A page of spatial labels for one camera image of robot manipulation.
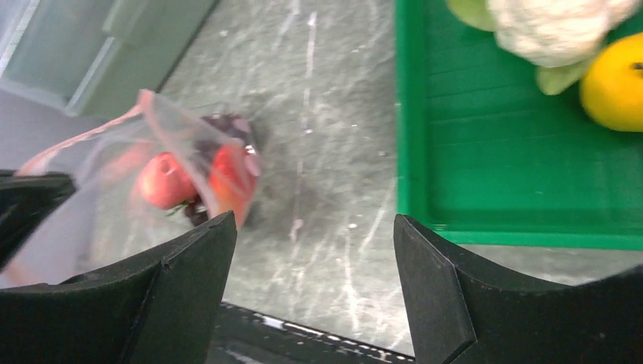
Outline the clear zip top bag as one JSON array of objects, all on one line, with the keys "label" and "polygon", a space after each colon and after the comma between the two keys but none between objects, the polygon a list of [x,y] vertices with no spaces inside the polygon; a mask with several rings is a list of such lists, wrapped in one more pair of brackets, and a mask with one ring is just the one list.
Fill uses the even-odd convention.
[{"label": "clear zip top bag", "polygon": [[1,268],[3,288],[58,284],[232,212],[261,174],[251,123],[218,104],[187,111],[150,90],[124,115],[51,146],[15,177],[64,177],[62,194]]}]

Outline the red orange mango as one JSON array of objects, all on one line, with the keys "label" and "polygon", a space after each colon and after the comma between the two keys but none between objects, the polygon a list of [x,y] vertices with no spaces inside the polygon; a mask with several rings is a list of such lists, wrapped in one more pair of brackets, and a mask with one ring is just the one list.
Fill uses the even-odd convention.
[{"label": "red orange mango", "polygon": [[254,157],[245,147],[224,144],[210,167],[209,185],[218,201],[216,214],[233,211],[237,229],[246,221],[257,187],[258,176],[248,167]]}]

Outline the dark red grape bunch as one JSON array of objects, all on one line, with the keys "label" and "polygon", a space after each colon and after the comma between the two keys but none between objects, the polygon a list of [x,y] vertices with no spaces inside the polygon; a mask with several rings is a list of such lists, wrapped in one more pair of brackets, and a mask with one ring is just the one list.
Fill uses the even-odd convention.
[{"label": "dark red grape bunch", "polygon": [[249,169],[258,176],[261,174],[259,156],[254,145],[252,129],[247,119],[238,114],[206,115],[201,119],[210,126],[211,130],[205,136],[193,142],[194,152],[190,161],[195,164],[196,170],[205,178],[207,186],[215,198],[215,212],[218,204],[215,194],[209,185],[209,172],[215,152],[224,144],[237,144],[245,147],[254,159],[248,163]]}]

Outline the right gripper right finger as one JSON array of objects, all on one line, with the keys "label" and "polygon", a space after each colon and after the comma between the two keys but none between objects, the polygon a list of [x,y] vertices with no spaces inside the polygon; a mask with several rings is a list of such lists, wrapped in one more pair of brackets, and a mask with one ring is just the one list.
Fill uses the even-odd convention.
[{"label": "right gripper right finger", "polygon": [[640,363],[642,268],[572,286],[445,240],[407,215],[394,251],[418,363]]}]

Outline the pink peach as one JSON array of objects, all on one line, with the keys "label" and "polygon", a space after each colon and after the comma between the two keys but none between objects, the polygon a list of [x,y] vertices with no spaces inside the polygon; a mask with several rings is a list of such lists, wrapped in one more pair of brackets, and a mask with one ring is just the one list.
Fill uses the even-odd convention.
[{"label": "pink peach", "polygon": [[190,176],[170,152],[152,158],[140,172],[136,186],[147,203],[163,210],[193,201],[198,195]]}]

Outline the orange fruit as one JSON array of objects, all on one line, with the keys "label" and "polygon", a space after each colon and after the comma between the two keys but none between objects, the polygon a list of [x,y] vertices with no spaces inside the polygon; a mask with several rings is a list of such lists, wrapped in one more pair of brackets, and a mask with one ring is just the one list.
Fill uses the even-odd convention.
[{"label": "orange fruit", "polygon": [[579,96],[585,113],[596,124],[641,133],[642,33],[606,47],[581,79]]}]

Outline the white cauliflower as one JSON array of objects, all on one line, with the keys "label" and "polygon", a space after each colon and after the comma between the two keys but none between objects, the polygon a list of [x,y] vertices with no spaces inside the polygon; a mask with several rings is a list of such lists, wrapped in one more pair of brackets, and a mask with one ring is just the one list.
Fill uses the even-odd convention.
[{"label": "white cauliflower", "polygon": [[540,91],[568,89],[607,46],[607,36],[641,9],[640,1],[448,1],[462,23],[491,32],[500,49],[535,66]]}]

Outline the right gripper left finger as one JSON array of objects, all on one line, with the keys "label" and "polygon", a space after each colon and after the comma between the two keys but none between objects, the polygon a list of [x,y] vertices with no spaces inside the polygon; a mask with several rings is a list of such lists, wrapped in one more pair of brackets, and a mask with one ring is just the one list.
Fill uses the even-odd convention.
[{"label": "right gripper left finger", "polygon": [[60,284],[1,291],[3,363],[204,363],[237,239],[232,212]]}]

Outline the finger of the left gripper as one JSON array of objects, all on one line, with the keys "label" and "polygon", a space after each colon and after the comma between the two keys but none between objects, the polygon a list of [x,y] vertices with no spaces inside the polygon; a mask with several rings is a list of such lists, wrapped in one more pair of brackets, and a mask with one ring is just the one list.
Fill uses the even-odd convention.
[{"label": "finger of the left gripper", "polygon": [[68,174],[17,176],[13,170],[1,170],[1,268],[75,191]]}]

